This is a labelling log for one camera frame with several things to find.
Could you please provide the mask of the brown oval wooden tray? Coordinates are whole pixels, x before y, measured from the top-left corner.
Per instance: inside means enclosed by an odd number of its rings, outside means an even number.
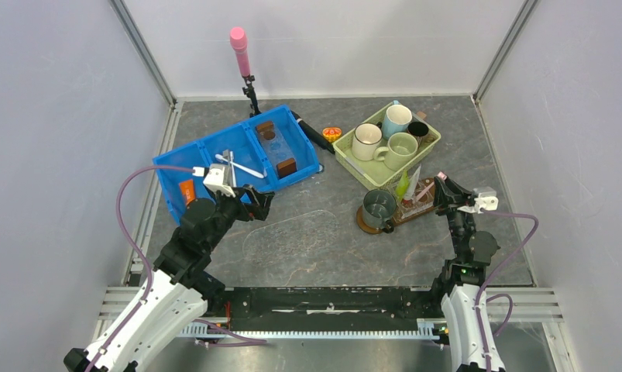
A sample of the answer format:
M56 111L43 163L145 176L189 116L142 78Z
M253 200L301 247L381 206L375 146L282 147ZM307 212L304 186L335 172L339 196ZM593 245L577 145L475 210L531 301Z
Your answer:
M356 224L363 232L372 235L392 233L395 227L435 209L435 186L431 178L417 183L408 203L396 199L395 187L365 193L356 212Z

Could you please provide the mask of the clear plastic toothbrush holder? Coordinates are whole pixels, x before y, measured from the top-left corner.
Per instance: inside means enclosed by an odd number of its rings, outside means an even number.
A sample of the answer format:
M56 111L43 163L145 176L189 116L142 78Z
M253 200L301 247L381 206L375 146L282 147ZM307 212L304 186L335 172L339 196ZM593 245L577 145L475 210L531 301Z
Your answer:
M433 181L431 178L424 178L418 182L418 185L415 190L414 199L431 181ZM395 187L396 185L394 185L390 189L393 192L394 197L396 197ZM422 215L426 215L432 212L435 208L433 206L434 196L435 196L435 187L433 187L429 191L429 193L426 194L420 201L415 201L413 199L411 203L407 204L403 202L403 199L401 201L398 201L396 199L397 209L395 213L393 214L393 218L392 218L393 224L395 226L399 226L413 219L416 219L417 217L420 217Z

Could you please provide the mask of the white toothpaste tube red cap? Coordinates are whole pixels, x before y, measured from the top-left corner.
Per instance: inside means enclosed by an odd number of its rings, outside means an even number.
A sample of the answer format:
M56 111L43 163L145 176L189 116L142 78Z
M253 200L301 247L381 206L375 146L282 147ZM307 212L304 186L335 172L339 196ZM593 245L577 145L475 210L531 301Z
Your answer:
M420 164L409 178L409 185L403 196L403 202L407 204L411 203L414 199L415 190L418 185L421 168L422 168L422 165Z

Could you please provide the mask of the green toothpaste tube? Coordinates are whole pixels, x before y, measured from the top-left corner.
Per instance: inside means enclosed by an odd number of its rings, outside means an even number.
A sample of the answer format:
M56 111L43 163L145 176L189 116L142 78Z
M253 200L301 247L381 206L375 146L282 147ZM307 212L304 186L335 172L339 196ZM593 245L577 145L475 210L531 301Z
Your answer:
M400 180L397 186L395 187L395 196L399 202L404 198L404 195L406 194L409 184L410 182L409 182L409 178L407 175L407 171L404 171L401 174L401 177L400 177Z

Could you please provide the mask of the grey toothbrush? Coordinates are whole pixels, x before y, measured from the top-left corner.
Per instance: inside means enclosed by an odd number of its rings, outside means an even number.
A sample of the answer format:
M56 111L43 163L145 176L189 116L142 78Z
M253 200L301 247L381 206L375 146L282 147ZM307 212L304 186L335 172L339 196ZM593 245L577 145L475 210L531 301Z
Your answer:
M225 158L226 163L229 166L229 170L230 170L230 185L233 188L236 188L237 187L237 181L236 181L235 168L234 168L234 164L233 164L234 153L233 153L232 150L224 150L222 152L222 156Z

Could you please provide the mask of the dark grey mug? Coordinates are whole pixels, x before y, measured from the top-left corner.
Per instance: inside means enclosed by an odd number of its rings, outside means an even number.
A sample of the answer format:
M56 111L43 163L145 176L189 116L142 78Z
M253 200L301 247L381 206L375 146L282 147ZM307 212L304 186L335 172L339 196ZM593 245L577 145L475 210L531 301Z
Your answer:
M368 191L363 198L362 220L371 229L392 233L394 231L393 215L396 210L397 201L390 192Z

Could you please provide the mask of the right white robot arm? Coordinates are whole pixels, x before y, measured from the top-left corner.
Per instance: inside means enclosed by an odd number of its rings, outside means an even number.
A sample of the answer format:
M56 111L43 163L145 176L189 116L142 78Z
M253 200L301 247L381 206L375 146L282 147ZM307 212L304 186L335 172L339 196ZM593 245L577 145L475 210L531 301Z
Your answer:
M486 269L500 248L476 228L474 215L497 208L491 188L469 191L447 175L434 177L433 206L447 218L455 256L446 260L429 296L431 310L445 317L453 371L505 371L486 308Z

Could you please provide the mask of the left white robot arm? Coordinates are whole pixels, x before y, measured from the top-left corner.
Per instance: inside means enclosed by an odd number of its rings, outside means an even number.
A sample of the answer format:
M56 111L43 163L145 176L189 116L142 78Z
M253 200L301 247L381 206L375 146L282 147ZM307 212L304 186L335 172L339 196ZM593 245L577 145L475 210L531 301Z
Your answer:
M265 220L274 195L246 184L191 201L147 281L101 336L68 352L67 370L144 371L191 322L219 314L225 285L205 270L211 254L234 222Z

